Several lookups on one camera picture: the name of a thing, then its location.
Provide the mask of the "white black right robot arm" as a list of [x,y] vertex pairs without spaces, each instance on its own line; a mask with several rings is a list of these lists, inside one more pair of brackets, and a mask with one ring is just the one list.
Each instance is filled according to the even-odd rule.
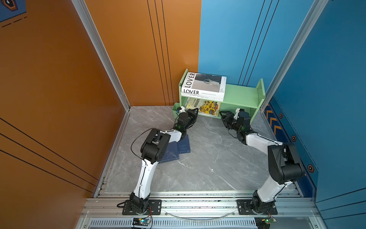
[[282,190],[305,175],[298,151],[292,143],[271,140],[255,132],[250,126],[249,113],[243,109],[237,109],[235,113],[220,111],[219,114],[225,128],[236,132],[236,139],[267,155],[269,177],[254,191],[248,207],[255,214],[268,213]]

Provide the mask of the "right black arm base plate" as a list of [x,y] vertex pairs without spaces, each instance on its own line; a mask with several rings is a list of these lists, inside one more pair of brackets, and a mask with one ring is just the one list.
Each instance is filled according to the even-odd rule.
[[260,200],[239,199],[236,201],[240,215],[277,215],[275,202],[264,203]]

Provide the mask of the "white book with brown pattern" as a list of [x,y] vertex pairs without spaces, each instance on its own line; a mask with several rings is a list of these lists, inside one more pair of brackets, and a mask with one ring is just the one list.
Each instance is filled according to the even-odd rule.
[[223,102],[224,101],[224,98],[215,97],[215,96],[206,96],[206,95],[182,94],[181,97],[198,98],[198,99],[205,99],[205,100],[217,101],[217,102]]

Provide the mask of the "white LOVER book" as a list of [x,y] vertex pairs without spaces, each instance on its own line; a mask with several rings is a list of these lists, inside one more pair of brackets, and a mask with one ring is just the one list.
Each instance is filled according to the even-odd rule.
[[188,72],[181,85],[181,94],[224,98],[226,82],[225,76]]

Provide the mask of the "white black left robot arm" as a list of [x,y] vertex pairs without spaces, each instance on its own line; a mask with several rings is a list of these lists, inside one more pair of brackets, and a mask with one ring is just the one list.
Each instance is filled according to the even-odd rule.
[[143,142],[139,157],[142,160],[141,172],[134,191],[130,194],[129,203],[134,211],[142,214],[149,209],[151,183],[159,162],[166,154],[170,143],[178,143],[186,137],[186,131],[191,128],[198,117],[199,109],[178,109],[178,117],[171,130],[149,129],[149,134]]

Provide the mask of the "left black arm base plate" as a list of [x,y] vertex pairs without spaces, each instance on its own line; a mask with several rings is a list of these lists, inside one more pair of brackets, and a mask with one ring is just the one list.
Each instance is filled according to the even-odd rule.
[[162,200],[161,199],[150,199],[148,203],[144,203],[142,206],[139,204],[132,203],[131,200],[127,200],[124,203],[123,215],[142,215],[147,216],[149,214],[155,216],[160,215],[162,210]]

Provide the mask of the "yellow illustrated Chinese book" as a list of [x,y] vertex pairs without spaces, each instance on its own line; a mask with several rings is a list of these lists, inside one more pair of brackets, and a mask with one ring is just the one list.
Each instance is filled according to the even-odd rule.
[[220,102],[188,98],[185,107],[191,110],[198,108],[200,114],[218,117],[220,105]]

